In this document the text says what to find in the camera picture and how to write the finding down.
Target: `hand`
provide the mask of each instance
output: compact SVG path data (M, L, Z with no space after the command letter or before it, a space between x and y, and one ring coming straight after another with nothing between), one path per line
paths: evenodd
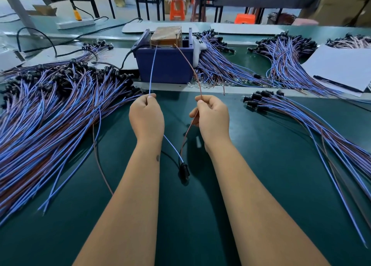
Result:
M165 121L156 94L143 95L130 106L129 120L138 142L159 142L164 137Z
M195 100L197 107L189 116L194 118L192 124L200 128L206 151L210 153L214 146L230 142L228 107L213 95L202 95L202 100L196 96Z

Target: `blue plastic box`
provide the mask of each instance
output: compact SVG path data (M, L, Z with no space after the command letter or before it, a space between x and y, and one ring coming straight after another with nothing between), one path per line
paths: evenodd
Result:
M141 38L133 45L132 49L143 45L134 51L137 59L139 74L143 82L150 82L151 68L155 47L150 48L150 32L145 31ZM189 39L183 39L180 48L188 61L193 63L192 29L189 29ZM156 58L152 73L152 82L187 84L193 77L192 68L180 53L178 48L157 48Z

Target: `workbench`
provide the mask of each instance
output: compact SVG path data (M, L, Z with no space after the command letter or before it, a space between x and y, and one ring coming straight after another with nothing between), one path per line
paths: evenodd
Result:
M51 18L33 17L33 21L47 35L53 35L54 39L58 38L58 34L59 38L68 39L71 33L78 35L98 28L58 32L50 24L55 21ZM118 22L110 20L105 25ZM201 23L199 29L207 25ZM2 24L0 30L12 38L18 26L21 23ZM312 37L318 43L324 43L329 37L343 37L347 32L371 35L371 29L315 26L282 28L288 29L290 34ZM127 47L138 35L122 34L119 28L92 37L107 37L115 46ZM231 61L254 66L259 73L267 70L269 63L266 59L245 52L246 44L262 36L223 37L227 42L239 43L236 55L229 57ZM25 36L21 42L32 44ZM176 148L181 147L190 123L188 114L196 105L194 97L197 92L187 89L155 91L164 113L165 134ZM283 116L250 111L242 103L238 91L216 96L229 108L233 144L263 185L329 263L335 266L370 265L371 252L360 241L313 141L302 126ZM322 116L344 137L371 151L371 113L338 99L293 99ZM136 144L128 112L129 105L125 105L104 119L99 136L100 162L113 189L117 187ZM202 138L202 147L197 148L197 136L201 138L199 129L192 127L183 152L191 174L188 185L183 185L178 178L178 161L173 149L163 142L155 265L240 264L211 160ZM60 181L81 161L91 143L92 136L86 136ZM111 198L92 154L42 216L37 208L48 197L51 185L0 228L0 265L71 265ZM371 233L366 223L360 217L357 220L366 241L371 245Z

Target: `orange plastic stool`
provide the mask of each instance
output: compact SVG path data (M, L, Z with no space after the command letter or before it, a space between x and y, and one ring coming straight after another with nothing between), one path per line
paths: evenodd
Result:
M234 20L235 24L255 24L256 16L254 14L237 14Z
M184 15L184 1L183 0L171 0L170 4L170 21L174 21L175 18L180 18L180 20L185 20Z

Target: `person's left arm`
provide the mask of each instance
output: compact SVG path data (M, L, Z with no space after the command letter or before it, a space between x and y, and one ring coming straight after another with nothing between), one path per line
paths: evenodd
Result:
M130 107L137 146L114 195L86 240L74 266L155 263L160 153L164 116L152 97Z

